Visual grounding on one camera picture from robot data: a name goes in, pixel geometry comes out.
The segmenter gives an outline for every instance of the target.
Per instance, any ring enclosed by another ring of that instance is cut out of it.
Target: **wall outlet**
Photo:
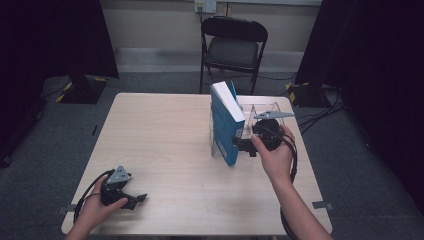
[[[216,1],[206,1],[206,12],[216,13]]]
[[[216,13],[216,0],[194,0],[194,12]]]
[[[206,4],[203,0],[194,0],[194,12],[206,12]]]

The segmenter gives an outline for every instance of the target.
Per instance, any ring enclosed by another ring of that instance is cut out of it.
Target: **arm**
[[[102,182],[106,179],[106,177],[107,176],[104,176],[97,181],[96,185],[94,185],[91,195],[87,197],[77,221],[66,235],[65,240],[86,239],[91,230],[105,221],[109,215],[128,202],[127,198],[121,198],[119,201],[116,201],[109,206],[103,205],[100,200],[100,189]]]
[[[294,140],[289,128],[282,125],[281,130]],[[332,239],[303,202],[290,180],[292,153],[289,147],[283,142],[274,151],[268,151],[256,135],[252,136],[252,143],[261,156],[262,166],[296,237],[299,239]]]

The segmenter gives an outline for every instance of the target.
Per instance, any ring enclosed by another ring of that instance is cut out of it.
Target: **black curtain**
[[[332,46],[324,50],[327,35],[312,32],[298,74],[308,79],[296,83],[342,88],[369,143],[424,213],[424,1],[357,0],[344,17],[327,15],[341,2],[323,1],[319,15],[326,16],[317,18],[314,30],[345,20],[336,24]]]
[[[118,78],[98,0],[0,1],[0,165],[43,106],[43,83],[68,75]]]

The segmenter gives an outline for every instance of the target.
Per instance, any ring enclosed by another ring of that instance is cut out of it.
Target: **gray wall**
[[[200,49],[194,0],[101,0],[101,4],[114,48]],[[319,10],[313,5],[230,3],[227,11],[227,4],[218,2],[216,15],[228,12],[263,24],[269,32],[267,51],[304,52]]]

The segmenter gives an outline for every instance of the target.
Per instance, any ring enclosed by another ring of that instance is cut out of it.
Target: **forearm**
[[[271,180],[284,216],[298,239],[331,239],[289,179]]]
[[[65,237],[65,240],[84,240],[88,238],[88,235],[91,232],[91,227],[88,227],[84,224],[75,223],[72,229],[68,232]]]

